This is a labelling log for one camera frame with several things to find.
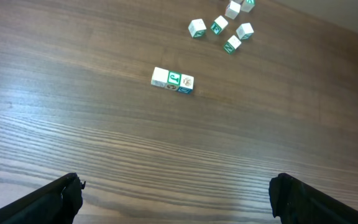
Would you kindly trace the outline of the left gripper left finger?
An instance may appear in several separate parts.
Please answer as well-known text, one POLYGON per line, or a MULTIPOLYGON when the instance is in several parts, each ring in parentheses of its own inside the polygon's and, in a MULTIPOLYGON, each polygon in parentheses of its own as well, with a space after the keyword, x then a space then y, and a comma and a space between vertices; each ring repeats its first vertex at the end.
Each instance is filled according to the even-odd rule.
POLYGON ((68 173, 0 208, 0 224, 72 224, 85 186, 76 173, 68 173))

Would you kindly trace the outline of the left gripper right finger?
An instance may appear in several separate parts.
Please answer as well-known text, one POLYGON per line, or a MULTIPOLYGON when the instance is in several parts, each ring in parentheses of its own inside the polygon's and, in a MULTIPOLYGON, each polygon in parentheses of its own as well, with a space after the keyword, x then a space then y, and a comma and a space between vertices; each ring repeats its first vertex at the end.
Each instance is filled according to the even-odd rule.
POLYGON ((358 224, 357 210, 286 173, 271 179, 268 194, 282 224, 358 224))

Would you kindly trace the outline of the blue edged picture block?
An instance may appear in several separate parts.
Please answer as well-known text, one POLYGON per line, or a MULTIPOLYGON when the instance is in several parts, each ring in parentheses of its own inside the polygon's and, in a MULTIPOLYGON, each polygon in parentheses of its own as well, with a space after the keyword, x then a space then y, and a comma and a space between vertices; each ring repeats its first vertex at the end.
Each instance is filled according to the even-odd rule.
POLYGON ((190 94, 193 91, 194 80, 194 77, 182 74, 180 78, 178 92, 190 94))

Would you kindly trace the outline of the yellow edged wooden block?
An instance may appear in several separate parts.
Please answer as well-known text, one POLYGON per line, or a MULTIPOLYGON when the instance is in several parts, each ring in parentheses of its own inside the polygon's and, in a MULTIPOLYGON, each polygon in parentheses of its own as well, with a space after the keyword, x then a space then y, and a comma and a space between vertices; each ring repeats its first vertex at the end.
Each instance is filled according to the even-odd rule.
POLYGON ((150 84, 153 86, 165 88, 165 86, 167 85, 168 74, 168 70, 164 68, 155 67, 150 84))

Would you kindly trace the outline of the green letter J block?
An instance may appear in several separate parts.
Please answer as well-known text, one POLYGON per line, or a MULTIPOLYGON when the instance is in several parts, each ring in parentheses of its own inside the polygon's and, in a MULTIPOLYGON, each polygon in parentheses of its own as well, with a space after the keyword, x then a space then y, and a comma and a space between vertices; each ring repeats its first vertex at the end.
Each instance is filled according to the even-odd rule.
POLYGON ((167 84, 165 88, 168 90, 177 91, 180 87, 181 74, 174 71, 168 72, 167 84))

